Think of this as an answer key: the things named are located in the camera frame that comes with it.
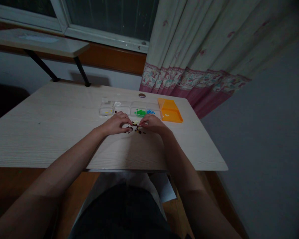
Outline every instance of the wooden floor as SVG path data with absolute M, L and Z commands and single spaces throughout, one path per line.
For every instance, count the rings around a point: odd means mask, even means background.
M 0 168 L 0 216 L 43 170 L 44 169 Z M 99 174 L 100 173 L 96 172 L 82 172 L 65 192 L 59 208 L 54 238 L 68 238 L 76 216 Z M 217 205 L 206 175 L 203 172 L 199 172 L 199 175 L 208 193 Z M 172 231 L 181 238 L 185 238 L 187 234 L 194 238 L 179 195 L 178 199 L 166 202 L 163 206 Z

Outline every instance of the wooden trim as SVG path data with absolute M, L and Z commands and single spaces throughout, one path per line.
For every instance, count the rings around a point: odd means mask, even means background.
M 249 237 L 237 216 L 217 173 L 214 171 L 205 171 L 205 175 L 222 214 L 243 239 L 248 239 Z
M 37 31 L 37 32 L 48 33 L 51 35 L 66 37 L 62 34 L 56 34 L 56 33 L 31 29 L 27 27 L 17 26 L 14 24 L 0 22 L 0 30 L 12 29 L 12 28 L 24 28 L 24 29 Z M 87 51 L 85 51 L 79 56 L 80 61 L 83 65 L 100 67 L 100 68 L 105 68 L 110 70 L 117 70 L 117 71 L 135 74 L 135 75 L 143 74 L 146 54 L 123 50 L 111 46 L 105 46 L 93 42 L 89 42 L 89 43 L 90 43 L 90 49 L 88 49 Z M 2 46 L 2 45 L 0 45 L 0 51 L 26 55 L 22 49 Z M 37 55 L 43 59 L 69 62 L 75 64 L 74 60 L 69 57 L 56 56 L 56 55 L 46 54 L 41 52 L 37 52 Z

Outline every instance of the table surface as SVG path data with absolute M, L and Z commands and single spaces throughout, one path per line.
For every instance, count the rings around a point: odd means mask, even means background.
M 0 118 L 0 167 L 46 168 L 93 128 L 102 97 L 157 103 L 162 95 L 70 81 L 49 82 Z M 227 170 L 226 163 L 185 98 L 163 96 L 177 104 L 183 123 L 164 122 L 196 170 Z M 166 171 L 159 135 L 131 132 L 110 135 L 87 169 L 92 171 Z
M 0 30 L 0 45 L 71 58 L 77 57 L 90 47 L 87 42 L 21 28 Z

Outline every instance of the white wall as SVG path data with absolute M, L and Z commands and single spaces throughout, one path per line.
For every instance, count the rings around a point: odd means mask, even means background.
M 75 64 L 43 60 L 59 78 L 83 81 Z M 96 67 L 83 66 L 91 83 L 138 90 L 141 77 Z M 0 83 L 21 87 L 30 94 L 51 78 L 30 57 L 0 52 Z
M 250 238 L 299 238 L 299 42 L 202 123 Z

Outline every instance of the clear plastic box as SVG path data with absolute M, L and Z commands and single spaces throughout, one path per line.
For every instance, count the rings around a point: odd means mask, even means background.
M 146 103 L 140 101 L 133 101 L 131 105 L 130 116 L 144 117 L 146 115 Z
M 155 114 L 162 119 L 162 111 L 159 104 L 141 101 L 109 101 L 107 97 L 102 98 L 100 106 L 100 117 L 109 117 L 119 111 L 130 117 L 144 117 L 146 114 Z

